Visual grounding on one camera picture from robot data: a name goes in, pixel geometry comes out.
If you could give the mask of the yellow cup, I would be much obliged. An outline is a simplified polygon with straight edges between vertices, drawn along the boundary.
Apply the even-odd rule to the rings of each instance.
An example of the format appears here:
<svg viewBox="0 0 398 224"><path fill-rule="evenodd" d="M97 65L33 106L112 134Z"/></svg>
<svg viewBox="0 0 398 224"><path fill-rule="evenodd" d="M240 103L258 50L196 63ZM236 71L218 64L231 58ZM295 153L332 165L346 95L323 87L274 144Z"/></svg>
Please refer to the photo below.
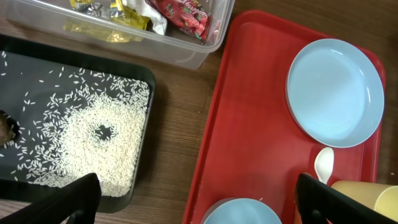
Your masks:
<svg viewBox="0 0 398 224"><path fill-rule="evenodd" d="M375 212L397 221L396 185L340 180L331 187Z"/></svg>

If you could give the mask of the yellow foil wrapper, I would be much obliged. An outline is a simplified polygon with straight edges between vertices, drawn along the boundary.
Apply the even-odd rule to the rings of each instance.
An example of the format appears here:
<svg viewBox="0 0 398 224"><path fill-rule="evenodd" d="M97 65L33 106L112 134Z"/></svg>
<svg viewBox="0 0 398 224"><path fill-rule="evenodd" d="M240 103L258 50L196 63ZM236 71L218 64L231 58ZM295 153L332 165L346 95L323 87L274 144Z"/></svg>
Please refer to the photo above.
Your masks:
<svg viewBox="0 0 398 224"><path fill-rule="evenodd" d="M83 14L100 17L140 30L146 30L147 23L150 21L149 17L141 16L135 10L124 6L120 0L112 0L109 7L105 7L100 2L95 2L94 0L70 0L70 4L73 10ZM100 27L87 22L74 21L72 19L68 19L65 22L63 30L85 34L110 43L141 42L143 40L142 37L137 35Z"/></svg>

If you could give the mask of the red foil wrapper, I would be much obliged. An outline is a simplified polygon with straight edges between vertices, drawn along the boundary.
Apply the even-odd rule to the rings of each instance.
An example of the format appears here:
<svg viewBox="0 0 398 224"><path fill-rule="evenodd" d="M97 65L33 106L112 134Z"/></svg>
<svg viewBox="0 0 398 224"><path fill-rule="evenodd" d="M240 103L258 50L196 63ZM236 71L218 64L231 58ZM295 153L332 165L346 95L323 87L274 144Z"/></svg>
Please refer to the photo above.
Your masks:
<svg viewBox="0 0 398 224"><path fill-rule="evenodd" d="M146 0L184 33L202 43L208 39L211 13L197 0Z"/></svg>

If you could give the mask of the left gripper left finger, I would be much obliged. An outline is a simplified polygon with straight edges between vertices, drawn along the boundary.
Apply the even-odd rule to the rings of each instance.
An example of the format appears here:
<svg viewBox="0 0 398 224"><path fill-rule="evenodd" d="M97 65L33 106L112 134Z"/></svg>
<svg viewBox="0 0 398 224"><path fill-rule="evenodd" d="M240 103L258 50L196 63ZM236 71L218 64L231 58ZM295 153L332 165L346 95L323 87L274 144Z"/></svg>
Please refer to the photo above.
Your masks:
<svg viewBox="0 0 398 224"><path fill-rule="evenodd" d="M90 223L101 200L101 187L95 173L58 189L51 195L1 219L3 224Z"/></svg>

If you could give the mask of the white tissue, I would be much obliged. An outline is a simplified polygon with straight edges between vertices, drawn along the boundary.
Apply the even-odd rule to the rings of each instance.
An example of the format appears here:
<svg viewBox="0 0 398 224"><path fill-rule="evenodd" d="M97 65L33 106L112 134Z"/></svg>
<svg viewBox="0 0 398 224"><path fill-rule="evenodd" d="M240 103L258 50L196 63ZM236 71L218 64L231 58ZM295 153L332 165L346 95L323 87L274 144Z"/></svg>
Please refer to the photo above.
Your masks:
<svg viewBox="0 0 398 224"><path fill-rule="evenodd" d="M167 19L159 11L146 3L145 0L123 0L123 4L135 10L141 16L149 17L152 22L152 30L159 35L165 35Z"/></svg>

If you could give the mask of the brown round food piece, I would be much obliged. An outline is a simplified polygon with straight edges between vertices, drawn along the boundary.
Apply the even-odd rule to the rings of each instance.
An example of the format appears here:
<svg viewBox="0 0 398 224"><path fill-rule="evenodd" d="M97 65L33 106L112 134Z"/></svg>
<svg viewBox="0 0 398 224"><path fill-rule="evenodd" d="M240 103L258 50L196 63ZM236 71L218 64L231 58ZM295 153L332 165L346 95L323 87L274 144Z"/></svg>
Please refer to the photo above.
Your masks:
<svg viewBox="0 0 398 224"><path fill-rule="evenodd" d="M1 145L11 140L16 140L20 136L17 120L1 111Z"/></svg>

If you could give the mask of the light blue bowl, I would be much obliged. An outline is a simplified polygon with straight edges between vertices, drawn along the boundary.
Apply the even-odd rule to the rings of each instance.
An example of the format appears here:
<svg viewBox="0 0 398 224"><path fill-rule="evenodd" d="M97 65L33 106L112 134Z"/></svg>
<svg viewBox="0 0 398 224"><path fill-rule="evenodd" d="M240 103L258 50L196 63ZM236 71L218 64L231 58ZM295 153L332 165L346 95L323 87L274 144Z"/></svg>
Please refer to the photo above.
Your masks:
<svg viewBox="0 0 398 224"><path fill-rule="evenodd" d="M268 205L252 198L225 198L213 204L201 224L282 224Z"/></svg>

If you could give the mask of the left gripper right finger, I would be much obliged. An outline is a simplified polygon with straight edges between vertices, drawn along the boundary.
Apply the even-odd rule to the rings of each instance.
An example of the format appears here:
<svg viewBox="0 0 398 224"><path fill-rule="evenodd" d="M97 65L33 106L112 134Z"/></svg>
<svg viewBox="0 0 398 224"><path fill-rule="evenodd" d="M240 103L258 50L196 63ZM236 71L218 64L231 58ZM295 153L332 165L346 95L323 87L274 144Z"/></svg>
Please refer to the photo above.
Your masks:
<svg viewBox="0 0 398 224"><path fill-rule="evenodd" d="M294 200L302 223L395 224L306 173L298 176Z"/></svg>

